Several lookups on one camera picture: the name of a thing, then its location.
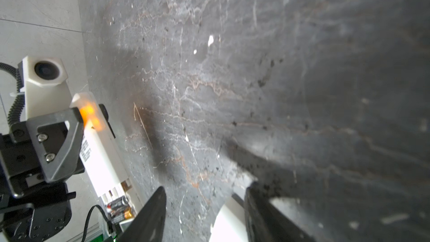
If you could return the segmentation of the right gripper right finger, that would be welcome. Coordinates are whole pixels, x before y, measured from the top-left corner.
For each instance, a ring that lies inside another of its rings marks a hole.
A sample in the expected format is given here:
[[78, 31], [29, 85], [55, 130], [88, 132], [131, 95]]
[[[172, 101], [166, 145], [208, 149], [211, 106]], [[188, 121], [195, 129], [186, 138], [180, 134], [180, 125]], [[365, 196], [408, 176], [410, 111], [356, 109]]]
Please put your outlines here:
[[315, 239], [285, 217], [260, 191], [257, 182], [244, 198], [247, 238], [250, 242], [313, 242]]

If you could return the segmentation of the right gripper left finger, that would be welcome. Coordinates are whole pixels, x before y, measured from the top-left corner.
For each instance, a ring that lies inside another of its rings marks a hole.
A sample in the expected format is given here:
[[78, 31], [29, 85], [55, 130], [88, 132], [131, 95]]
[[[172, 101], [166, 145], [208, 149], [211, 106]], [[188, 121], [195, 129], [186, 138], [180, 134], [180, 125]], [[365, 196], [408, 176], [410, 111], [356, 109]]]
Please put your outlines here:
[[118, 242], [162, 242], [166, 220], [166, 192], [158, 187]]

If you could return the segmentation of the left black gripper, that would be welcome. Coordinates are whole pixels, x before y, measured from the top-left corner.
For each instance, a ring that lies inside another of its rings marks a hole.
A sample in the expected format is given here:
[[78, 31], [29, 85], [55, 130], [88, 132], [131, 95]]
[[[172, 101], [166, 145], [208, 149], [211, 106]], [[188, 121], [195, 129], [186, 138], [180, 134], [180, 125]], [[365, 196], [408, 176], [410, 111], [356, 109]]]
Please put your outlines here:
[[72, 218], [69, 177], [84, 172], [78, 108], [14, 123], [1, 136], [1, 233], [9, 242], [44, 242]]

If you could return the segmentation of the white remote control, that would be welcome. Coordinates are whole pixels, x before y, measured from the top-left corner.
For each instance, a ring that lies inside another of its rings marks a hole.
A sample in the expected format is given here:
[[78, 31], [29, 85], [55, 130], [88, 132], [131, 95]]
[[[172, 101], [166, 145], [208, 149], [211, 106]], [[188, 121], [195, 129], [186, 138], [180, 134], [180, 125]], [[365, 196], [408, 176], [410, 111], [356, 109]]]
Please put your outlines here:
[[75, 94], [71, 107], [79, 109], [84, 121], [80, 159], [105, 211], [106, 205], [113, 200], [123, 196], [129, 198], [134, 217], [116, 224], [125, 231], [143, 208], [143, 201], [120, 157], [107, 110], [88, 92]]

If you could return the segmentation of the white battery cover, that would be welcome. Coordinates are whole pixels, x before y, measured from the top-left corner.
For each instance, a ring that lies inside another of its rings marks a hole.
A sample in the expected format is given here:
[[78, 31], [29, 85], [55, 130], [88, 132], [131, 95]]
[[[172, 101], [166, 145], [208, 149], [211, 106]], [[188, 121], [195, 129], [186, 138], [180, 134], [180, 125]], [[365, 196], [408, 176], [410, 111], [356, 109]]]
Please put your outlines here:
[[210, 242], [248, 242], [244, 201], [235, 193], [221, 207], [211, 226]]

